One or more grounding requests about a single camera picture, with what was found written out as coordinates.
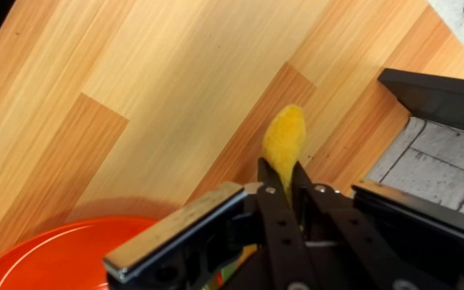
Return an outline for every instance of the wooden floor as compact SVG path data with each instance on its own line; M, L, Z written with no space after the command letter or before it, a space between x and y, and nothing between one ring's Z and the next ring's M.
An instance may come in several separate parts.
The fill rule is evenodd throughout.
M383 66L464 77L464 48L425 0L16 0L0 30L0 254L253 180L287 103L306 111L311 175L348 191L409 119Z

